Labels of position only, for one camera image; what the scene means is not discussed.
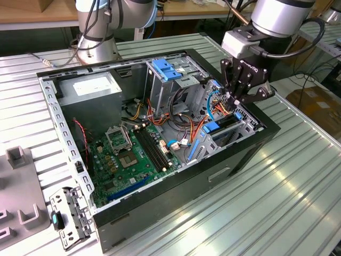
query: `red cable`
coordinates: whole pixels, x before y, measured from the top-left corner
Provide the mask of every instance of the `red cable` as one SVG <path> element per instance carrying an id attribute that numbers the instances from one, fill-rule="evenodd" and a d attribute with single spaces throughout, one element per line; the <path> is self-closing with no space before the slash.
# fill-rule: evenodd
<path id="1" fill-rule="evenodd" d="M 80 127 L 80 129 L 81 129 L 81 131 L 82 131 L 82 133 L 83 133 L 84 142 L 85 142 L 86 168 L 87 168 L 87 163 L 88 163 L 88 161 L 87 161 L 87 141 L 86 141 L 86 136 L 85 136 L 84 128 L 83 128 L 83 126 L 80 124 L 79 121 L 77 121 L 77 120 L 75 120 L 75 119 L 74 119 L 73 121 Z"/>

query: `ribbed aluminum surface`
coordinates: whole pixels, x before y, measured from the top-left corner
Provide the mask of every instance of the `ribbed aluminum surface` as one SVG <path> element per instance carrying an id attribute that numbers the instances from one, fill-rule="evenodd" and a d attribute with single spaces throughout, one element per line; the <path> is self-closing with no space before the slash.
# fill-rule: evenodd
<path id="1" fill-rule="evenodd" d="M 198 34 L 118 48 L 124 58 L 194 48 L 216 68 L 225 57 Z M 43 55 L 63 63 L 70 52 Z M 0 58 L 0 154 L 14 145 L 29 147 L 48 202 L 74 181 L 35 77 L 43 70 L 48 68 L 28 55 Z M 341 239 L 340 145 L 277 97 L 258 106 L 281 131 L 243 171 L 106 255 L 328 255 Z M 64 255 L 52 226 L 0 254 L 49 253 Z M 68 254 L 101 254 L 96 235 Z"/>
<path id="2" fill-rule="evenodd" d="M 316 23 L 307 23 L 302 26 L 298 34 L 309 42 L 312 42 L 318 35 L 320 26 Z M 326 32 L 321 41 L 318 42 L 317 47 L 324 50 L 332 57 L 341 55 L 341 46 L 336 44 L 336 39 L 341 38 L 341 25 L 326 24 Z"/>

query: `yellow wire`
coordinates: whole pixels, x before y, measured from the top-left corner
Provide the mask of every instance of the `yellow wire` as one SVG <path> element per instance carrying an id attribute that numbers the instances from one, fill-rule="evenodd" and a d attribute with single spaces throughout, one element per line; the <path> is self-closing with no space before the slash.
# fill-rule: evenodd
<path id="1" fill-rule="evenodd" d="M 192 142 L 192 141 L 191 141 L 191 138 L 192 138 L 192 120 L 191 120 L 191 118 L 190 118 L 188 115 L 185 115 L 185 114 L 181 114 L 181 115 L 187 117 L 188 120 L 190 121 L 190 124 L 191 124 L 190 142 Z"/>
<path id="2" fill-rule="evenodd" d="M 135 120 L 135 119 L 137 119 L 139 117 L 140 108 L 141 108 L 141 104 L 139 104 L 139 106 L 137 107 L 136 115 L 134 117 L 130 118 L 130 120 Z"/>
<path id="3" fill-rule="evenodd" d="M 220 102 L 220 106 L 222 107 L 222 109 L 223 109 L 227 114 L 229 114 L 229 112 L 224 108 L 224 106 L 222 105 L 221 102 Z"/>

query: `gray plastic part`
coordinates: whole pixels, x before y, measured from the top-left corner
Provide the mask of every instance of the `gray plastic part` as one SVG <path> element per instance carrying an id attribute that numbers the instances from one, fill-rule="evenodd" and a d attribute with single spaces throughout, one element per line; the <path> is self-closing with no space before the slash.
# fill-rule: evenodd
<path id="1" fill-rule="evenodd" d="M 51 222 L 29 149 L 15 147 L 0 156 L 0 183 L 1 251 Z"/>
<path id="2" fill-rule="evenodd" d="M 18 217 L 20 225 L 24 225 L 27 230 L 33 229 L 42 223 L 44 223 L 45 217 L 44 213 L 39 209 L 39 207 L 33 205 L 34 212 L 24 214 L 22 210 L 18 210 Z"/>
<path id="3" fill-rule="evenodd" d="M 0 230 L 0 244 L 7 242 L 8 240 L 11 240 L 14 238 L 17 234 L 13 229 L 10 227 L 6 227 L 4 229 Z"/>
<path id="4" fill-rule="evenodd" d="M 10 148 L 6 150 L 6 159 L 12 166 L 12 169 L 16 169 L 25 166 L 29 163 L 25 152 L 20 146 Z"/>
<path id="5" fill-rule="evenodd" d="M 13 218 L 13 215 L 6 209 L 0 211 L 0 224 L 5 223 Z"/>

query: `blue slot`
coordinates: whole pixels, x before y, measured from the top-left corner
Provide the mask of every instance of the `blue slot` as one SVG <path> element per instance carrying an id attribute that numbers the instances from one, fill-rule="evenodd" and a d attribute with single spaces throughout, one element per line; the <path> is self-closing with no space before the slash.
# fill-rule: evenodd
<path id="1" fill-rule="evenodd" d="M 236 116 L 236 118 L 237 118 L 238 120 L 242 120 L 242 119 L 243 119 L 242 114 L 239 113 L 239 112 L 234 113 L 234 115 Z"/>
<path id="2" fill-rule="evenodd" d="M 221 88 L 221 86 L 219 85 L 219 83 L 216 80 L 212 80 L 212 83 L 217 87 L 217 88 Z"/>
<path id="3" fill-rule="evenodd" d="M 203 130 L 204 130 L 206 133 L 209 133 L 209 132 L 210 132 L 210 129 L 209 129 L 207 126 L 204 126 L 204 127 L 203 127 Z"/>
<path id="4" fill-rule="evenodd" d="M 122 197 L 122 196 L 124 196 L 124 195 L 126 195 L 126 194 L 128 194 L 128 193 L 130 193 L 130 192 L 132 192 L 132 191 L 142 187 L 148 179 L 149 179 L 149 176 L 144 178 L 143 180 L 141 180 L 141 181 L 131 185 L 130 187 L 127 187 L 127 188 L 125 188 L 125 189 L 123 189 L 123 190 L 121 190 L 121 191 L 119 191 L 119 192 L 117 192 L 115 194 L 107 196 L 107 200 L 111 201 L 111 200 L 120 198 L 120 197 Z"/>
<path id="5" fill-rule="evenodd" d="M 196 149 L 197 149 L 197 147 L 198 147 L 199 142 L 200 142 L 200 141 L 197 139 L 197 140 L 196 140 L 196 143 L 194 144 L 193 149 L 192 149 L 192 151 L 191 151 L 191 153 L 190 153 L 190 155 L 189 155 L 189 157 L 188 157 L 188 160 L 189 160 L 189 161 L 192 159 L 192 157 L 193 157 L 193 155 L 194 155 L 194 152 L 196 151 Z"/>
<path id="6" fill-rule="evenodd" d="M 205 127 L 209 129 L 207 133 L 219 129 L 219 125 L 217 125 L 216 122 L 209 122 L 208 124 L 205 124 Z"/>
<path id="7" fill-rule="evenodd" d="M 182 74 L 176 72 L 173 66 L 164 59 L 153 60 L 152 64 L 166 81 L 182 77 Z"/>

